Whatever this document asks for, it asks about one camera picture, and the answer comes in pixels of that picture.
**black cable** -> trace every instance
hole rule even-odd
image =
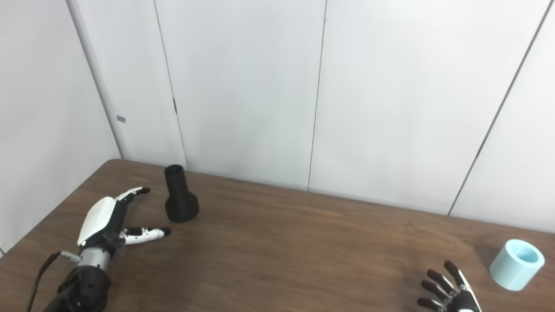
[[[26,312],[31,312],[31,308],[33,307],[33,301],[34,301],[34,297],[37,294],[37,289],[38,289],[38,283],[41,281],[41,277],[44,274],[44,272],[46,271],[46,269],[48,269],[48,267],[54,262],[54,260],[56,260],[56,258],[61,254],[61,251],[58,251],[55,254],[51,254],[48,259],[46,259],[46,261],[44,262],[44,264],[42,265],[42,267],[38,270],[38,274],[37,274],[37,278],[35,278],[35,282],[33,284],[33,289],[31,290],[31,297],[29,298],[29,303],[27,304],[27,309]]]

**black vase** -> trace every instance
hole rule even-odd
[[[164,169],[170,196],[166,200],[166,214],[173,222],[187,222],[199,213],[199,200],[187,188],[185,171],[181,165]]]

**wooden table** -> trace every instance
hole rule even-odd
[[[426,311],[420,281],[451,259],[484,312],[555,310],[555,235],[297,190],[187,173],[200,214],[165,216],[163,169],[110,160],[0,260],[0,310],[23,311],[47,256],[76,251],[89,208],[104,196],[152,188],[131,203],[127,225],[171,226],[171,236],[128,246],[108,270],[107,311]],[[521,238],[546,265],[521,292],[498,286],[487,267],[503,243]],[[42,311],[73,264],[45,273]]]

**white wall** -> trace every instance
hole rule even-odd
[[[123,158],[186,167],[153,0],[71,4]]]
[[[64,0],[0,2],[0,247],[106,160],[113,134]]]
[[[310,191],[447,214],[548,0],[328,0]]]
[[[554,56],[551,9],[451,215],[555,233]]]
[[[306,190],[325,1],[156,4],[189,169]]]

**light blue cylinder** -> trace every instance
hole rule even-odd
[[[534,245],[510,239],[490,265],[490,274],[501,287],[520,291],[545,262],[543,254]]]

